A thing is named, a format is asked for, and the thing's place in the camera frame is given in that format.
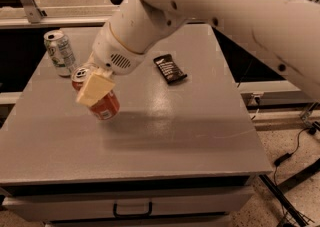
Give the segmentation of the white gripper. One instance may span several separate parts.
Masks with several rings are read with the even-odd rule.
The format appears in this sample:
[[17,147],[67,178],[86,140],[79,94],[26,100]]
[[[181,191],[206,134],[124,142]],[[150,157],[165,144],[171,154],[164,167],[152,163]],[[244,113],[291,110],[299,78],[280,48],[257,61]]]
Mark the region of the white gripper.
[[[109,24],[105,24],[98,32],[92,45],[89,62],[115,75],[127,75],[133,72],[143,61],[144,54],[128,51],[114,37]],[[76,102],[91,107],[107,95],[115,86],[115,82],[103,73],[95,71],[89,75],[78,92]]]

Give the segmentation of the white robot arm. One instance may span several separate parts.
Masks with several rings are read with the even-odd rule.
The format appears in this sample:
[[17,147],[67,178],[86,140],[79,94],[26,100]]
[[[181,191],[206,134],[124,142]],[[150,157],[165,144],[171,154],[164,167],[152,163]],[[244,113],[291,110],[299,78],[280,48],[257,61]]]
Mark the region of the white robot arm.
[[90,74],[77,96],[92,106],[113,76],[131,73],[158,41],[189,21],[204,22],[320,101],[320,5],[308,0],[123,0],[92,46]]

